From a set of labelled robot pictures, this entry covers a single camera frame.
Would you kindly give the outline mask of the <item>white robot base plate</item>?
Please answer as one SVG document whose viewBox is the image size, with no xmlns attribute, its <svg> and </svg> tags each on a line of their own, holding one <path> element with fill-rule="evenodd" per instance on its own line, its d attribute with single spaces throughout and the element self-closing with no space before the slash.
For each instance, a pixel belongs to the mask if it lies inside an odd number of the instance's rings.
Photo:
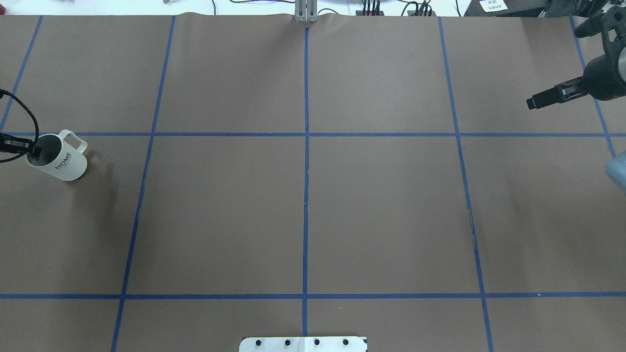
<svg viewBox="0 0 626 352">
<path fill-rule="evenodd" d="M 252 337 L 242 339 L 240 352 L 367 352 L 360 336 Z"/>
</svg>

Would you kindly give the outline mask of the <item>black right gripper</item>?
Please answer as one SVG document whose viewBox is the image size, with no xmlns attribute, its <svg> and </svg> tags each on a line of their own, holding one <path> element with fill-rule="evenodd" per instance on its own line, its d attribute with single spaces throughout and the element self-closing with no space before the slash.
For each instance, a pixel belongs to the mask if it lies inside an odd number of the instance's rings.
<svg viewBox="0 0 626 352">
<path fill-rule="evenodd" d="M 590 94 L 593 98 L 608 101 L 626 95 L 625 54 L 612 57 L 607 54 L 590 61 L 582 78 L 559 83 L 534 94 L 526 100 L 529 110 L 542 109 L 555 103 L 566 103 Z"/>
</svg>

